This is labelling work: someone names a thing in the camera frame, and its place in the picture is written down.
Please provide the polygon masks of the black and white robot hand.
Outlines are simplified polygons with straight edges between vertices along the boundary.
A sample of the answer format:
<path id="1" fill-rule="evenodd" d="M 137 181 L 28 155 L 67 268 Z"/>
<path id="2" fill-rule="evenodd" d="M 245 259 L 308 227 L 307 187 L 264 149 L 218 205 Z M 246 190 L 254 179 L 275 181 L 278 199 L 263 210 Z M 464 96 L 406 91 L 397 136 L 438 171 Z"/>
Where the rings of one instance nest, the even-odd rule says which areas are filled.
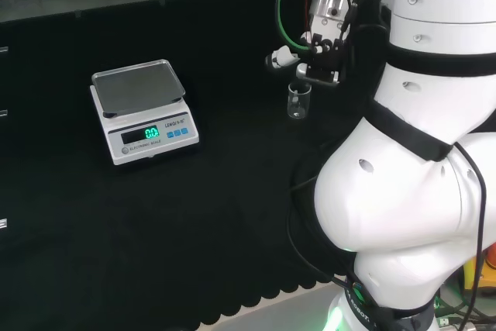
<path id="1" fill-rule="evenodd" d="M 264 60 L 269 70 L 277 71 L 296 64 L 304 64 L 309 71 L 328 71 L 335 74 L 345 64 L 347 46 L 341 35 L 341 19 L 309 16 L 303 33 L 293 40 L 284 28 L 282 15 L 275 16 L 277 34 L 283 45 L 269 53 Z"/>

